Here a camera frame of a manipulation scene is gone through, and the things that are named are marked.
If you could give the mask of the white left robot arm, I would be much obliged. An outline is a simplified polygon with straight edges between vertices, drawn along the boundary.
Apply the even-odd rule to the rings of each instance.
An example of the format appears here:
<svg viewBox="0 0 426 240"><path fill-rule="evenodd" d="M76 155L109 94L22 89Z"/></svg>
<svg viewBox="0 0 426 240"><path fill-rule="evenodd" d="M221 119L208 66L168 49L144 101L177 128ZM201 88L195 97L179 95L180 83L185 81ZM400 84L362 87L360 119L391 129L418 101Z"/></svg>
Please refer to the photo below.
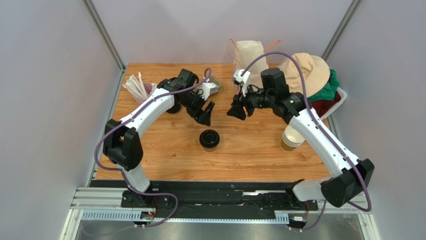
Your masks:
<svg viewBox="0 0 426 240"><path fill-rule="evenodd" d="M176 113L181 107L198 124L210 126L215 103L208 98L219 91L219 85L210 79L211 73L207 68L204 78L199 79L183 68L177 77L162 80L136 110L120 120L110 119L106 123L96 149L102 150L115 165L114 170L122 174L129 190L141 195L144 202L155 193L141 166L144 155L141 137L163 113Z"/></svg>

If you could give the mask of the white paper takeout bag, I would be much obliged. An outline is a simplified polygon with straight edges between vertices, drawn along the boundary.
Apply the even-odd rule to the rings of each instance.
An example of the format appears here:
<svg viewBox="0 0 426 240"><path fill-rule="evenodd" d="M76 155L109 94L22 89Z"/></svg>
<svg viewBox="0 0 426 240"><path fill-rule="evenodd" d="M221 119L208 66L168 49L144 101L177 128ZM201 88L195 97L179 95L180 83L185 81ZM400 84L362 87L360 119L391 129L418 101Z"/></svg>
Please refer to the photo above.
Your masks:
<svg viewBox="0 0 426 240"><path fill-rule="evenodd" d="M267 50L272 51L274 46L280 43L276 40L272 44L264 47L260 41L256 40L240 40L234 41L229 38L226 43L226 51L233 59L233 72L237 70L245 70L249 64ZM261 72L269 68L268 58L263 57L249 68L250 83L254 86L263 87Z"/></svg>

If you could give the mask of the single paper coffee cup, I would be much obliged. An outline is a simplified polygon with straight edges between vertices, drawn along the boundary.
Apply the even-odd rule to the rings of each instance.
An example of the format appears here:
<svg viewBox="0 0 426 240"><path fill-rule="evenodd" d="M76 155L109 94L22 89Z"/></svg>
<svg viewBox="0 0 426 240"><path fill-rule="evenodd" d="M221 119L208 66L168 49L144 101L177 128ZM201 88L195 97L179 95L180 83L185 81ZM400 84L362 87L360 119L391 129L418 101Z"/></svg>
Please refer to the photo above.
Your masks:
<svg viewBox="0 0 426 240"><path fill-rule="evenodd" d="M206 152L211 153L211 152L214 152L214 151L217 149L217 146L214 146L214 147L204 147L204 146L203 146L203 149L204 149Z"/></svg>

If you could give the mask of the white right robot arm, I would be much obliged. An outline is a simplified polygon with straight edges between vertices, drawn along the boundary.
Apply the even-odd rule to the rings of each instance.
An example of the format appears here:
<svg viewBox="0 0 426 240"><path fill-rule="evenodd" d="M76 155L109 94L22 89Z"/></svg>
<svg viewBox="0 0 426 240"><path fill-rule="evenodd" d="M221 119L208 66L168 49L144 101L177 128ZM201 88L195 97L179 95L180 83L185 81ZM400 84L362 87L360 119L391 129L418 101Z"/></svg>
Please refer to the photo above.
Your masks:
<svg viewBox="0 0 426 240"><path fill-rule="evenodd" d="M348 150L305 104L303 94L290 92L284 73L277 67L262 71L261 81L263 87L254 90L250 72L236 70L232 83L240 90L227 115L245 120L255 109L272 109L310 144L330 174L326 179L299 180L290 192L301 202L325 200L336 208L351 203L367 188L375 169L372 161L360 160Z"/></svg>

